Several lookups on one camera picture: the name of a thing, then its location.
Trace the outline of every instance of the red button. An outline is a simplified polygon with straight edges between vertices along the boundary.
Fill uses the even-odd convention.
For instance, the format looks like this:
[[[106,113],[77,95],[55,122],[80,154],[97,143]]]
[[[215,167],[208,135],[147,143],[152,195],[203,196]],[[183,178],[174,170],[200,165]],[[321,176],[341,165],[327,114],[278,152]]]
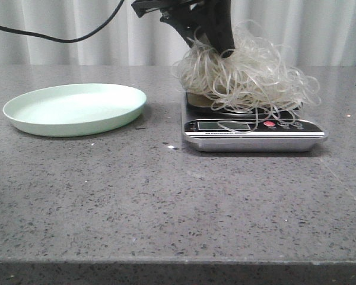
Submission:
[[[275,126],[275,123],[272,121],[266,121],[263,123],[265,126]]]

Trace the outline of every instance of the kitchen scale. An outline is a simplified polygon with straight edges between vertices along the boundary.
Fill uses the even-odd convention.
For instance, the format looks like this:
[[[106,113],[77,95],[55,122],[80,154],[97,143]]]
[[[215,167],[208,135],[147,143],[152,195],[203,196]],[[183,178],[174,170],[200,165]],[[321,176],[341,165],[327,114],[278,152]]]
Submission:
[[[186,93],[182,103],[184,139],[199,151],[208,152],[300,152],[325,141],[328,134],[313,122],[290,115],[285,120],[257,123],[256,114],[213,111],[212,100]]]

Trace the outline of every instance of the plate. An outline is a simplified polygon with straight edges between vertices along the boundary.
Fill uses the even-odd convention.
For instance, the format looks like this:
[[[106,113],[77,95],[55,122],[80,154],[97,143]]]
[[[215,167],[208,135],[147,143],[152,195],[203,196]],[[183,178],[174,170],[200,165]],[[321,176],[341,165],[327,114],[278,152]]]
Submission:
[[[18,129],[47,137],[98,134],[124,126],[143,110],[141,90],[116,84],[71,84],[20,95],[3,107]]]

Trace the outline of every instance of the scale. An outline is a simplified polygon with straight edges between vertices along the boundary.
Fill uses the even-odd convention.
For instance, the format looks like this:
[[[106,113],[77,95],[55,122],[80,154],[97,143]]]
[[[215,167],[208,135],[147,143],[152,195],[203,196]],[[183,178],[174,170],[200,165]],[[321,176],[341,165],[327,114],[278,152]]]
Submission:
[[[182,102],[184,139],[196,150],[208,152],[301,152],[327,139],[318,125],[290,116],[257,124],[256,114],[238,114],[224,109],[213,111],[212,100],[186,93]]]

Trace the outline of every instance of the curtain fold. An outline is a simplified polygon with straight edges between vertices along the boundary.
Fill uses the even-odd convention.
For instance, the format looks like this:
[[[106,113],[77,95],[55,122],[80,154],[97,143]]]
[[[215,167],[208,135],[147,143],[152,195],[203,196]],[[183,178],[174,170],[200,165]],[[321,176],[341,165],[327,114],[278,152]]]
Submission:
[[[71,39],[98,27],[119,0],[0,0],[0,24]],[[73,44],[0,31],[0,64],[171,65],[188,47],[155,11],[138,18],[126,0],[95,36]],[[233,24],[282,45],[294,65],[356,65],[356,0],[232,0]]]

